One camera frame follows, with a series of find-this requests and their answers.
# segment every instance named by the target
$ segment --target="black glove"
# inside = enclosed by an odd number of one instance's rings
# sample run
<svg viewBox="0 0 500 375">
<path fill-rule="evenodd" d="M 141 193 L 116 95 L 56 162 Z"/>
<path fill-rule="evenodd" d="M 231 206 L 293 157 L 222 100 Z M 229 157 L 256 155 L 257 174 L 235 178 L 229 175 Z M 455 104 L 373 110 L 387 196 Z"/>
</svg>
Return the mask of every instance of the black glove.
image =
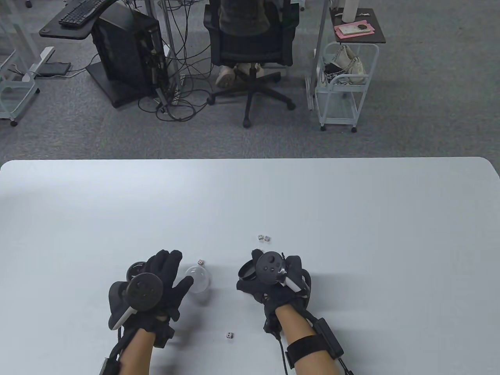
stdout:
<svg viewBox="0 0 500 375">
<path fill-rule="evenodd" d="M 126 320 L 123 324 L 125 334 L 129 330 L 142 328 L 154 332 L 158 338 L 165 335 L 170 336 L 168 338 L 173 336 L 174 331 L 169 327 L 170 318 L 175 322 L 179 319 L 179 306 L 194 282 L 191 276 L 186 276 L 173 287 L 182 258 L 182 253 L 177 250 L 171 253 L 161 250 L 149 258 L 142 272 L 155 274 L 160 278 L 163 283 L 163 294 L 154 308 L 137 312 Z"/>
<path fill-rule="evenodd" d="M 251 256 L 254 266 L 257 265 L 257 261 L 262 254 L 263 252 L 258 249 L 252 251 Z M 288 256 L 285 262 L 289 274 L 298 273 L 300 274 L 300 277 L 305 277 L 306 283 L 309 286 L 311 285 L 309 273 L 305 269 L 302 269 L 302 261 L 299 256 Z M 258 277 L 249 281 L 238 281 L 236 283 L 236 289 L 251 294 L 257 302 L 264 305 L 264 314 L 266 317 L 264 331 L 271 333 L 274 336 L 279 335 L 282 330 L 275 313 L 277 308 L 290 304 L 295 310 L 297 310 L 297 312 L 300 313 L 307 308 L 309 303 L 309 294 L 307 294 L 304 298 L 303 295 L 295 293 L 288 286 L 282 286 L 280 283 L 273 285 L 264 284 Z"/>
</svg>

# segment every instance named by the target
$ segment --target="black keyboard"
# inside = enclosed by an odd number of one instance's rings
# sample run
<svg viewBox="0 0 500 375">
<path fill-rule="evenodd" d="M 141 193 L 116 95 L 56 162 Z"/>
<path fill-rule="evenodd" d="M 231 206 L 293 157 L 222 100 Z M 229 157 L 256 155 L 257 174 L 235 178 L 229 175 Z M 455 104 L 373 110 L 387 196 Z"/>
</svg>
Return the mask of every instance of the black keyboard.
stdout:
<svg viewBox="0 0 500 375">
<path fill-rule="evenodd" d="M 107 8 L 116 0 L 80 0 L 80 4 L 69 13 L 59 19 L 59 24 L 79 29 L 83 27 L 89 20 L 94 18 L 94 15 Z"/>
</svg>

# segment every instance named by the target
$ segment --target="paper towel roll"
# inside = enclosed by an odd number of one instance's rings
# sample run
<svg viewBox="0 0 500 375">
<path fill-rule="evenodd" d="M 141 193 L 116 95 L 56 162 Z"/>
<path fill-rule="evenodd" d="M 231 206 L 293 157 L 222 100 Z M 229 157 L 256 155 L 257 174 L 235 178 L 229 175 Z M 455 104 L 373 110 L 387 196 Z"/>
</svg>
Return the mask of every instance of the paper towel roll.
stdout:
<svg viewBox="0 0 500 375">
<path fill-rule="evenodd" d="M 354 22 L 356 13 L 358 12 L 359 4 L 360 0 L 345 0 L 342 21 L 344 21 L 346 24 Z"/>
</svg>

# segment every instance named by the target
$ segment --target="office chair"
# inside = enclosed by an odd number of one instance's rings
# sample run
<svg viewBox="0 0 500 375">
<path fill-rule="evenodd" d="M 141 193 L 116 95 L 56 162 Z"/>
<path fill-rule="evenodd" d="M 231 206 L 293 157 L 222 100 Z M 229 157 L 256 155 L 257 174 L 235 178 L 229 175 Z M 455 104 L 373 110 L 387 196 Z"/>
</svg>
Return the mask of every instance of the office chair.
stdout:
<svg viewBox="0 0 500 375">
<path fill-rule="evenodd" d="M 268 97 L 277 99 L 286 103 L 286 107 L 293 111 L 295 104 L 292 100 L 264 85 L 269 81 L 279 82 L 281 73 L 276 72 L 257 78 L 256 64 L 278 63 L 280 65 L 291 66 L 292 58 L 292 42 L 295 37 L 295 29 L 299 24 L 299 4 L 290 4 L 290 0 L 284 0 L 283 8 L 281 9 L 281 20 L 276 17 L 278 25 L 274 25 L 273 30 L 276 30 L 275 35 L 271 39 L 275 40 L 276 48 L 272 52 L 259 51 L 259 46 L 254 45 L 253 51 L 248 53 L 235 52 L 235 46 L 246 46 L 248 41 L 244 36 L 234 36 L 224 34 L 219 27 L 219 7 L 220 0 L 209 0 L 210 4 L 205 5 L 205 13 L 203 25 L 210 34 L 210 53 L 212 64 L 221 66 L 234 66 L 238 63 L 251 63 L 250 74 L 246 76 L 235 69 L 236 75 L 243 80 L 243 83 L 236 83 L 234 87 L 223 89 L 218 92 L 212 92 L 206 102 L 211 106 L 215 103 L 217 97 L 231 95 L 239 92 L 248 92 L 245 108 L 245 117 L 243 126 L 249 128 L 252 123 L 249 119 L 250 107 L 252 105 L 252 97 L 255 93 L 261 93 Z M 273 4 L 266 3 L 267 6 L 274 7 Z"/>
</svg>

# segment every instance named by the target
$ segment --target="desktop computer case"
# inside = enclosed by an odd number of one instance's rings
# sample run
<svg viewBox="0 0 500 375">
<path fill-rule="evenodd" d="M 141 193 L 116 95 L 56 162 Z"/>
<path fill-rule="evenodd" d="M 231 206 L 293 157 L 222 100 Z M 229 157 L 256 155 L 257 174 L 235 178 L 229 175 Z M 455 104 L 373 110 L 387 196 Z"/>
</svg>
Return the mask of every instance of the desktop computer case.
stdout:
<svg viewBox="0 0 500 375">
<path fill-rule="evenodd" d="M 161 38 L 157 19 L 115 3 L 96 21 L 92 37 L 110 80 L 124 82 L 144 96 L 168 87 L 163 48 L 154 48 L 154 40 Z M 159 55 L 156 59 L 153 52 Z"/>
</svg>

